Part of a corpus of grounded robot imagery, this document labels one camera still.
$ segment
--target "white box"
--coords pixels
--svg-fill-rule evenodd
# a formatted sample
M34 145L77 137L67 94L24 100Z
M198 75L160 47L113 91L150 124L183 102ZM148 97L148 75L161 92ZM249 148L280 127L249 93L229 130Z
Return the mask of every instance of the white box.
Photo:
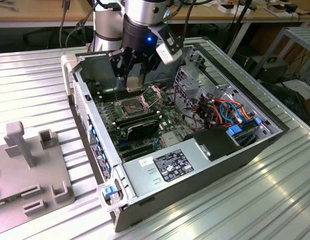
M244 7L245 7L245 6L241 6L241 5L238 7L237 16L239 16L239 15L241 14L241 12L243 11ZM236 10L237 10L237 6L234 6L234 8L231 10L231 13L232 13L233 15L235 15L235 14L236 14ZM246 14L249 14L250 11L251 11L251 10L248 8L247 11L246 11L246 13L245 13L245 15L246 15Z

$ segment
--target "motherboard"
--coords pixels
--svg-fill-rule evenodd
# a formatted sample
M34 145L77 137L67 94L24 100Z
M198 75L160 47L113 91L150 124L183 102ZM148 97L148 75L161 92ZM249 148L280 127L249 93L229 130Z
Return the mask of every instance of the motherboard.
M95 99L98 112L124 162L182 142L189 125L172 102L171 86L146 86L141 91L114 91Z

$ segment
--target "blue clip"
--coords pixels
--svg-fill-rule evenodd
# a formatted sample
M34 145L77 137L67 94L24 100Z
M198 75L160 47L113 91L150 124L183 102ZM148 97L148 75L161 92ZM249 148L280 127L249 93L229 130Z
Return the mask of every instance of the blue clip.
M228 132L231 136L233 136L233 135L235 135L235 134L237 134L237 133L242 132L242 129L241 129L238 125L233 125L233 126L230 126L230 127L228 128L227 132Z
M113 195L117 192L116 186L107 186L103 189L103 194L106 197L109 197L110 195Z
M260 125L263 121L259 117L256 117L255 122L256 124Z
M92 125L89 125L89 127L88 127L88 133L91 134L92 131L93 131L93 126L92 126Z

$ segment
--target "sticker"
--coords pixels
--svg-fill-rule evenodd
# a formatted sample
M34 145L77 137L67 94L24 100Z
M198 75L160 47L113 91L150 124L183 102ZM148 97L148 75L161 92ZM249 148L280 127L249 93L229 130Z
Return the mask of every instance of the sticker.
M155 158L153 161L166 182L170 182L194 170L180 149Z
M141 165L142 168L145 167L145 166L147 166L147 165L153 164L153 163L154 163L153 157L152 157L152 156L149 156L149 157L147 157L147 158L144 158L144 159L142 159L142 160L139 160L139 163L140 163L140 165Z
M105 154L102 152L99 145L91 145L91 150L96 158L96 161L101 169L101 172L106 180L110 179L110 167L107 162Z

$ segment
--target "metal bracket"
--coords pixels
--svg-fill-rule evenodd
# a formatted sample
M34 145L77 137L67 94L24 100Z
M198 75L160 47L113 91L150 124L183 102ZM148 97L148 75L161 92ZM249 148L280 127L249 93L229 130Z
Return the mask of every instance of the metal bracket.
M182 39L176 38L170 27L165 23L149 26L148 29L164 42L171 55L174 55L184 46Z

